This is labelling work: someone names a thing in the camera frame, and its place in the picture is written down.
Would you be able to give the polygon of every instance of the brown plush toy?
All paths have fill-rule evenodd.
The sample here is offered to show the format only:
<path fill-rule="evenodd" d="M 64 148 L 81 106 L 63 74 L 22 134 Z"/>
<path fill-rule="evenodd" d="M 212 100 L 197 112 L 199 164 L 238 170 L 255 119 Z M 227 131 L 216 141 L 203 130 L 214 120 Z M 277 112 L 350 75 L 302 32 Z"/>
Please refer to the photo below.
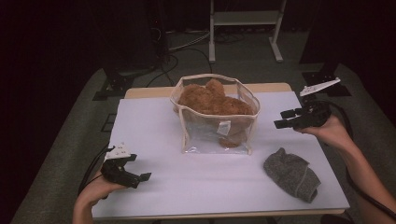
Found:
<path fill-rule="evenodd" d="M 206 115 L 253 115 L 250 105 L 226 96 L 223 85 L 214 78 L 210 79 L 205 87 L 196 84 L 184 87 L 177 103 Z M 231 122 L 231 128 L 227 134 L 219 138 L 219 143 L 223 147 L 240 146 L 242 142 L 247 140 L 246 128 L 253 122 L 253 120 L 246 118 L 203 120 L 215 127 L 219 127 L 221 121 Z"/>

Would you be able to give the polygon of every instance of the dark background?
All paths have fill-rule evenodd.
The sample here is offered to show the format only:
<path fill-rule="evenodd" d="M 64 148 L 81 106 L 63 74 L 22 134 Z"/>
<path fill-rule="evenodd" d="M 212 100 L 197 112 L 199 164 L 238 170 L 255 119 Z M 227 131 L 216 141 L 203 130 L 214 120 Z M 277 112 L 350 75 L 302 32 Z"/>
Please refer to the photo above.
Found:
<path fill-rule="evenodd" d="M 104 63 L 149 67 L 161 62 L 163 43 L 146 38 L 152 35 L 149 27 L 155 26 L 158 18 L 150 17 L 153 9 L 138 10 L 144 7 L 143 2 L 101 0 L 89 1 L 88 5 L 82 0 L 0 2 L 4 143 L 0 220 L 12 219 L 71 107 L 95 71 Z M 154 6 L 158 3 L 146 2 Z M 115 14 L 128 15 L 127 10 L 120 11 L 126 5 L 133 12 L 131 17 L 115 19 Z M 166 30 L 208 28 L 209 1 L 164 0 L 163 5 Z M 216 1 L 217 10 L 229 6 L 233 10 L 273 9 L 278 5 L 279 1 L 251 0 L 243 4 Z M 289 0 L 282 30 L 310 29 L 301 63 L 335 59 L 350 67 L 396 123 L 392 55 L 395 9 L 395 2 L 390 0 Z M 130 22 L 133 28 L 123 32 L 128 28 L 120 27 L 119 19 Z M 149 50 L 144 53 L 142 48 L 136 48 L 135 42 L 125 41 L 125 34 L 134 36 L 136 43 Z M 139 42 L 141 38 L 148 41 Z M 146 64 L 137 60 L 140 57 L 146 58 Z"/>

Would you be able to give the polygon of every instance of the table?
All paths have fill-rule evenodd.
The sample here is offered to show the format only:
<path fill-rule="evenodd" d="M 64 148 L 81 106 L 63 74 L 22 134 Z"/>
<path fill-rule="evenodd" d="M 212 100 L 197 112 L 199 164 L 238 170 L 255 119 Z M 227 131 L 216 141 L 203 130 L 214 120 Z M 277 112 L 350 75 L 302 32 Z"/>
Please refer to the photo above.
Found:
<path fill-rule="evenodd" d="M 94 219 L 167 219 L 340 214 L 349 207 L 318 140 L 276 129 L 279 112 L 299 107 L 286 83 L 247 84 L 261 101 L 252 155 L 181 153 L 181 126 L 169 100 L 172 88 L 130 89 L 120 100 L 110 145 L 124 143 L 136 161 L 125 169 L 152 172 L 137 189 L 113 192 L 93 209 Z M 322 184 L 312 203 L 289 196 L 264 172 L 280 147 L 310 162 Z"/>
<path fill-rule="evenodd" d="M 276 61 L 283 62 L 283 57 L 280 54 L 277 46 L 277 37 L 279 35 L 280 25 L 283 20 L 287 0 L 282 0 L 279 10 L 267 11 L 225 11 L 217 12 L 214 8 L 214 0 L 210 1 L 210 27 L 209 27 L 209 61 L 216 60 L 215 51 L 215 26 L 221 25 L 263 25 L 274 24 L 274 35 L 269 37 L 269 42 Z"/>

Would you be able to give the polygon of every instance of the gray beanie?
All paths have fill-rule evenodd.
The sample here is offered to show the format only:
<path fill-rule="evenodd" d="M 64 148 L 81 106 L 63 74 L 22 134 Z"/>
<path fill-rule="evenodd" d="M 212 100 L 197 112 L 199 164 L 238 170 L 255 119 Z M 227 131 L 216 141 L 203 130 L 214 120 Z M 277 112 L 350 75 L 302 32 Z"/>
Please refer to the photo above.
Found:
<path fill-rule="evenodd" d="M 264 170 L 288 194 L 312 203 L 318 194 L 320 180 L 308 168 L 308 164 L 309 162 L 294 154 L 287 154 L 282 147 L 268 157 Z"/>

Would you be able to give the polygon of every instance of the person's arm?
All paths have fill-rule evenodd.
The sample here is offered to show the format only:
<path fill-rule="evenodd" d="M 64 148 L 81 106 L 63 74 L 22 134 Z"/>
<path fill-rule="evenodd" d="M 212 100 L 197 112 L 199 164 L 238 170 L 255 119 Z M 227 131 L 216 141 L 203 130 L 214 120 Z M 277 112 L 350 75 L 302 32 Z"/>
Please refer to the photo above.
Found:
<path fill-rule="evenodd" d="M 361 150 L 349 137 L 344 125 L 336 116 L 330 116 L 321 127 L 296 130 L 300 133 L 310 133 L 324 143 L 334 147 L 346 163 L 353 182 L 366 194 L 384 204 L 393 212 L 396 211 L 396 200 L 381 183 L 375 171 L 365 159 Z M 358 204 L 364 223 L 396 223 L 371 203 L 358 196 Z"/>
<path fill-rule="evenodd" d="M 122 185 L 108 182 L 100 172 L 97 172 L 92 182 L 85 187 L 76 199 L 73 210 L 73 224 L 93 223 L 93 206 L 114 190 L 125 188 Z"/>

